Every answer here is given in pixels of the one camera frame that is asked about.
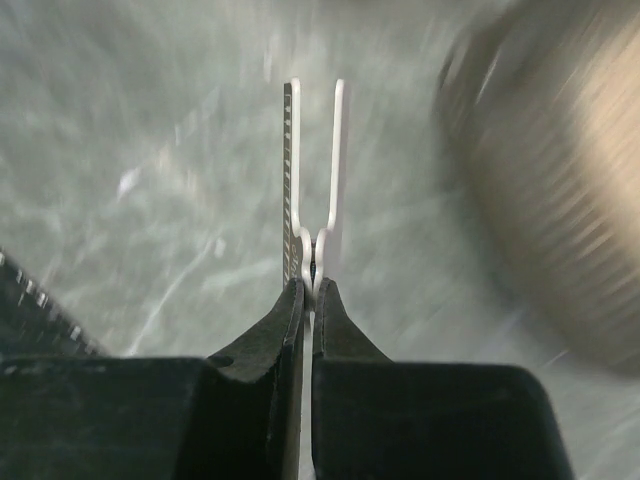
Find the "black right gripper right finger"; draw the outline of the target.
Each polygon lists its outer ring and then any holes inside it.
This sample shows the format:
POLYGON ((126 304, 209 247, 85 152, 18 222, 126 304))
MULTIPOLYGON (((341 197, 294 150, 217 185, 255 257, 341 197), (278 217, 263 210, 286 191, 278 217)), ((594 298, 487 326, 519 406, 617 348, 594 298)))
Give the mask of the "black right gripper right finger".
POLYGON ((311 443, 319 479, 570 479, 546 390, 514 365, 395 362, 319 288, 311 443))

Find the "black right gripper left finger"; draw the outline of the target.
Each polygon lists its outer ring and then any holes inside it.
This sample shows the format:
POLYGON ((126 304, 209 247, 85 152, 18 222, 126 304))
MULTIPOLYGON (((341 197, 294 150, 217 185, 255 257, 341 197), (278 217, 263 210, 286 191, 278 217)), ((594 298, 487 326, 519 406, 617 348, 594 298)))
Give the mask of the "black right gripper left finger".
POLYGON ((294 479, 303 292, 207 357, 82 354, 35 289, 1 284, 5 479, 294 479))

